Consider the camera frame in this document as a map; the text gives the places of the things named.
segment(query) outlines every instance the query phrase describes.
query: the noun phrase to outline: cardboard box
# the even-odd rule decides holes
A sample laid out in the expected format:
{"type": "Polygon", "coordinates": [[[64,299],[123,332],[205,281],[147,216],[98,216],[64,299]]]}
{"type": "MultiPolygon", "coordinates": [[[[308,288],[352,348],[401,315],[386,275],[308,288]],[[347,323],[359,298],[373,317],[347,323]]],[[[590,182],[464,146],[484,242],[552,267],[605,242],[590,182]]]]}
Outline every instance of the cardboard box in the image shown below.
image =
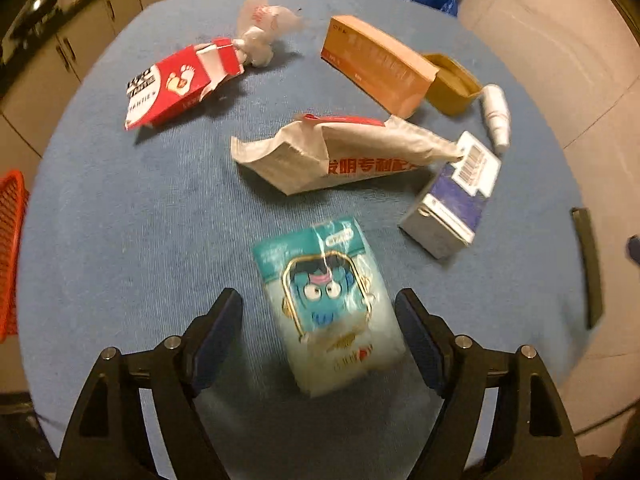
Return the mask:
{"type": "Polygon", "coordinates": [[[320,54],[390,114],[406,119],[438,68],[395,38],[354,16],[334,16],[320,54]]]}
{"type": "Polygon", "coordinates": [[[127,85],[124,127],[158,126],[199,103],[223,81],[244,72],[229,38],[190,45],[156,63],[127,85]]]}
{"type": "Polygon", "coordinates": [[[435,258],[474,241],[500,170],[500,160],[469,132],[458,146],[465,153],[462,160],[444,165],[399,224],[435,258]]]}

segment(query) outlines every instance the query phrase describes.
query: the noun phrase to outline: floor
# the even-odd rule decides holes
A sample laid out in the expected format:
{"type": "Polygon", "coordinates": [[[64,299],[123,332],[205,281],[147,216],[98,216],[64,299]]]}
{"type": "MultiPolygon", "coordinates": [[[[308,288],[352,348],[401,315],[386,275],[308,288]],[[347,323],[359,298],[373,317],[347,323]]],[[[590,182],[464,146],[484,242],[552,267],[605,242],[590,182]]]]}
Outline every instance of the floor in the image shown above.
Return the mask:
{"type": "MultiPolygon", "coordinates": [[[[640,47],[609,0],[464,0],[459,19],[536,102],[593,215],[606,317],[561,385],[578,430],[640,397],[640,268],[624,253],[640,232],[640,47]]],[[[14,337],[0,392],[25,387],[14,337]]],[[[581,452],[610,456],[627,419],[581,437],[581,452]]]]}

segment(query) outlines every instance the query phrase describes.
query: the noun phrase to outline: blue tablecloth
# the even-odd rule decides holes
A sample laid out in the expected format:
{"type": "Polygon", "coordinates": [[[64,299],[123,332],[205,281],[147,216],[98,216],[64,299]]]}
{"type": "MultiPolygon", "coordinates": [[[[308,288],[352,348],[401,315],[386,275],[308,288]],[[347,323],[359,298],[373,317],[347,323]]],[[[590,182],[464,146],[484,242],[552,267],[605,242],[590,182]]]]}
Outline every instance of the blue tablecloth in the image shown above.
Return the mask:
{"type": "MultiPolygon", "coordinates": [[[[24,367],[54,450],[99,351],[153,348],[181,334],[223,287],[244,297],[242,335],[198,412],[233,479],[401,479],[441,401],[410,356],[387,372],[309,400],[297,390],[251,256],[263,237],[353,214],[392,296],[411,286],[456,333],[514,351],[536,346],[553,377],[588,341],[569,209],[580,193],[556,139],[504,65],[455,19],[402,0],[270,0],[305,17],[268,68],[249,68],[155,135],[125,132],[126,83],[189,43],[230,35],[244,0],[167,0],[140,14],[69,103],[31,195],[18,275],[24,367]],[[238,168],[229,137],[272,136],[299,111],[387,113],[319,57],[329,18],[354,14],[419,52],[443,52],[504,88],[513,146],[478,236],[433,260],[397,227],[425,184],[420,171],[285,197],[238,168]]],[[[447,139],[489,142],[479,104],[455,119],[427,103],[412,121],[447,139]]],[[[159,473],[173,475],[143,396],[159,473]]],[[[471,459],[484,451],[487,396],[471,459]]]]}

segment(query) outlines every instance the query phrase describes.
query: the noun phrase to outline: cartoon eye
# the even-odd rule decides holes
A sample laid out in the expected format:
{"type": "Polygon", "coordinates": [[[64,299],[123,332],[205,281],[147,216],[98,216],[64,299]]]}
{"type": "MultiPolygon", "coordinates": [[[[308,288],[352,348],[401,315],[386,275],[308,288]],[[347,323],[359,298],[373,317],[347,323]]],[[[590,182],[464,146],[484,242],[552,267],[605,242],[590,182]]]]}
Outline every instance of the cartoon eye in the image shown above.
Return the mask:
{"type": "Polygon", "coordinates": [[[332,300],[335,300],[335,298],[340,296],[341,290],[342,290],[342,287],[340,286],[340,283],[337,283],[337,282],[327,283],[326,294],[332,300]]]}
{"type": "Polygon", "coordinates": [[[309,283],[305,285],[304,291],[305,296],[308,300],[318,301],[320,299],[321,293],[319,286],[314,285],[313,283],[309,283]]]}

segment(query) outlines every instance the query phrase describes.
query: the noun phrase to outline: metal bolt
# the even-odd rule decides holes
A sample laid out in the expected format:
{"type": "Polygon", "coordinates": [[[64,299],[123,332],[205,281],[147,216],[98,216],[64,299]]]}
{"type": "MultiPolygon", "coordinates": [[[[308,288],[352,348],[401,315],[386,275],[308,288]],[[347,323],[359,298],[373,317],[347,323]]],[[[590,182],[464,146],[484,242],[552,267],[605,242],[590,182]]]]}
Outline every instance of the metal bolt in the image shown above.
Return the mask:
{"type": "Polygon", "coordinates": [[[100,352],[100,357],[105,361],[115,357],[117,350],[113,346],[107,346],[102,352],[100,352]]]}
{"type": "Polygon", "coordinates": [[[531,345],[524,345],[520,349],[520,351],[522,352],[522,355],[524,355],[524,357],[526,357],[527,359],[533,359],[536,355],[538,355],[536,349],[531,345]]]}
{"type": "Polygon", "coordinates": [[[457,335],[456,336],[456,345],[460,348],[471,348],[471,345],[474,342],[468,335],[457,335]]]}
{"type": "Polygon", "coordinates": [[[169,350],[173,350],[174,348],[178,348],[181,342],[182,342],[182,339],[180,339],[180,336],[171,335],[164,340],[164,346],[167,347],[169,350]]]}

